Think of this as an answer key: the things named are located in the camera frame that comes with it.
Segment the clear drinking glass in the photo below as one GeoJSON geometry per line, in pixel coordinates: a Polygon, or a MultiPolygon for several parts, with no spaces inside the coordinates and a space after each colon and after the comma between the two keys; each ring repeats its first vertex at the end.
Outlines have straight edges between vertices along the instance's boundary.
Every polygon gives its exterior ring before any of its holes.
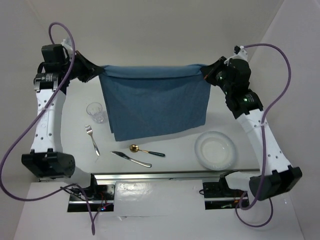
{"type": "Polygon", "coordinates": [[[86,107],[86,113],[96,123],[103,123],[105,120],[105,114],[103,106],[99,102],[92,102],[86,107]]]}

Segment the gold spoon dark handle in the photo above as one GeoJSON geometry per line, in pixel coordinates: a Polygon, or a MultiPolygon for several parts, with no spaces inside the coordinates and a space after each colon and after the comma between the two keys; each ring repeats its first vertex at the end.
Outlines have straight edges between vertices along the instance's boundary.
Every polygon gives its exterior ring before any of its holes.
{"type": "Polygon", "coordinates": [[[131,144],[129,146],[129,150],[132,153],[143,152],[143,153],[146,153],[146,154],[150,154],[150,155],[154,155],[154,156],[158,156],[158,157],[162,157],[162,158],[164,158],[166,156],[164,153],[161,153],[161,152],[155,152],[155,151],[148,151],[148,150],[140,149],[139,146],[135,145],[135,144],[131,144]]]}

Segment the silver butter knife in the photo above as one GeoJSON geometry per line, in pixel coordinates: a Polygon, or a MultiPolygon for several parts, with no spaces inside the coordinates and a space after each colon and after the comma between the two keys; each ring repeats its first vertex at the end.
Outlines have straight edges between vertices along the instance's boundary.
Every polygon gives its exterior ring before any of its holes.
{"type": "Polygon", "coordinates": [[[120,151],[111,151],[112,154],[116,155],[116,156],[119,156],[121,158],[124,158],[130,162],[133,162],[135,164],[138,164],[140,166],[143,166],[143,167],[146,167],[146,168],[151,168],[152,167],[152,164],[150,163],[145,163],[145,162],[142,162],[142,161],[139,161],[139,160],[136,160],[136,159],[133,159],[131,157],[129,157],[128,155],[126,155],[125,153],[123,152],[120,152],[120,151]]]}

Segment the white plate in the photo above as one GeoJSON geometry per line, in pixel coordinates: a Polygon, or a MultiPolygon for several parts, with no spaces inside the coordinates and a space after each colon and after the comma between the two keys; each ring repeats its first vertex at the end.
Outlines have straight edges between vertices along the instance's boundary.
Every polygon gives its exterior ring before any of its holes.
{"type": "Polygon", "coordinates": [[[194,152],[198,162],[213,171],[229,169],[238,157],[234,142],[218,131],[202,133],[195,140],[194,152]]]}

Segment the silver fork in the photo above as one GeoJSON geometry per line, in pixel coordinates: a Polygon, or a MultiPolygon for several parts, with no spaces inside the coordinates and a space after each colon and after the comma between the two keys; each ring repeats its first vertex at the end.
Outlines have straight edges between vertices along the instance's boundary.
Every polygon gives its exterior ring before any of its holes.
{"type": "Polygon", "coordinates": [[[86,124],[85,125],[85,130],[86,130],[86,133],[90,136],[91,138],[91,141],[92,141],[92,144],[93,144],[93,147],[94,147],[94,151],[96,153],[97,156],[100,156],[100,151],[99,151],[99,148],[95,142],[95,139],[93,137],[93,129],[92,127],[89,125],[89,124],[86,124]]]}

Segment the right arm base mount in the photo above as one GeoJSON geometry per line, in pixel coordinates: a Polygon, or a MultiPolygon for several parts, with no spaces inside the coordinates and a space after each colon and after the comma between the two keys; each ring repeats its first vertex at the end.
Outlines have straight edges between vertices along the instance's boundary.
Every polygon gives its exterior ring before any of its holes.
{"type": "Polygon", "coordinates": [[[203,182],[199,194],[206,210],[226,210],[236,208],[243,191],[222,188],[219,182],[203,182]]]}

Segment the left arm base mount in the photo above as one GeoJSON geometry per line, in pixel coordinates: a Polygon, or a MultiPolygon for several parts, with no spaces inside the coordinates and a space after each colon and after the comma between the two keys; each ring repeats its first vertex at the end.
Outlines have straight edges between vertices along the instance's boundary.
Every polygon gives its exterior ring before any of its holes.
{"type": "MultiPolygon", "coordinates": [[[[96,184],[94,187],[84,189],[87,195],[90,210],[96,212],[113,212],[115,200],[116,184],[109,182],[107,184],[96,184]]],[[[68,196],[68,213],[87,213],[86,198],[80,189],[76,186],[68,187],[64,190],[68,196]]]]}

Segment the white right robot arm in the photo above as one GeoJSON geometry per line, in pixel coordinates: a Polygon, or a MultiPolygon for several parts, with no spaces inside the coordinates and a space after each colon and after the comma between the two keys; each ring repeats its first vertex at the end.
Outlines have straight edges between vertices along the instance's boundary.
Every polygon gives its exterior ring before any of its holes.
{"type": "Polygon", "coordinates": [[[267,113],[271,108],[264,108],[249,87],[252,71],[246,46],[235,46],[233,56],[222,56],[200,71],[207,83],[218,86],[224,93],[226,106],[247,134],[260,169],[257,176],[239,171],[227,174],[218,184],[220,194],[230,196],[235,190],[249,191],[257,202],[289,192],[303,173],[292,166],[270,129],[267,113]]]}

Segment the blue cloth napkin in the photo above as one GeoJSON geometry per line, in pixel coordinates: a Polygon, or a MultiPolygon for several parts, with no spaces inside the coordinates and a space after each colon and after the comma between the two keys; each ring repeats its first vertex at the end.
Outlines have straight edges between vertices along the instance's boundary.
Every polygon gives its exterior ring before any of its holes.
{"type": "Polygon", "coordinates": [[[104,66],[99,81],[114,139],[157,137],[203,126],[211,86],[201,68],[104,66]]]}

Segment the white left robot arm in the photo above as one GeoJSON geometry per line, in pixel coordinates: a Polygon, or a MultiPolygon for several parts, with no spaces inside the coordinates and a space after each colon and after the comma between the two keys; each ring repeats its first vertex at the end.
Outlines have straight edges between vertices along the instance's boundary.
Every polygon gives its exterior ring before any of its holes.
{"type": "Polygon", "coordinates": [[[93,174],[76,166],[75,158],[63,151],[61,122],[67,87],[73,79],[86,83],[103,73],[103,68],[74,51],[66,38],[60,44],[41,48],[43,62],[33,80],[37,99],[36,123],[30,152],[21,156],[22,164],[39,180],[57,180],[81,186],[81,194],[88,200],[97,197],[99,187],[93,174]]]}

